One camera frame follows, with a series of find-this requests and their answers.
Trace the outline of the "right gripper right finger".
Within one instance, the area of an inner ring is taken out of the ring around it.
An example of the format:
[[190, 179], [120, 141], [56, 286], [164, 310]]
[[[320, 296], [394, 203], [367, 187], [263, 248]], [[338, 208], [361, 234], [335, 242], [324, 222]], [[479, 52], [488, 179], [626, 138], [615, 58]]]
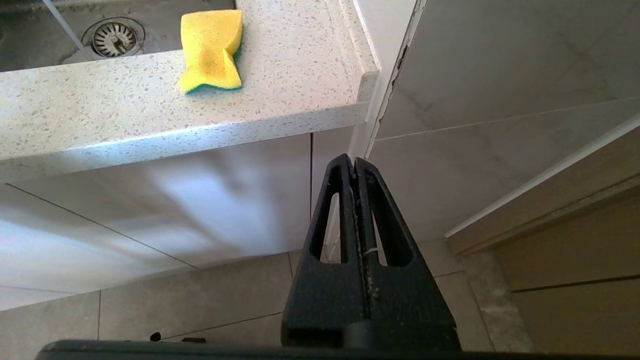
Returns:
[[355, 160], [358, 237], [375, 346], [460, 349], [457, 324], [379, 170]]

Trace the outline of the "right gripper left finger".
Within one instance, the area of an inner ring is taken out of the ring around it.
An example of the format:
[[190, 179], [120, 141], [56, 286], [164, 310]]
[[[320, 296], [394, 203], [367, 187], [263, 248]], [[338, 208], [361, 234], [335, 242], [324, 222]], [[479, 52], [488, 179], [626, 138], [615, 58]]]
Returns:
[[[282, 314], [284, 347], [342, 347], [347, 328], [366, 317], [353, 177], [354, 167], [345, 153], [326, 167]], [[327, 263], [322, 254], [333, 198], [338, 203], [340, 260]]]

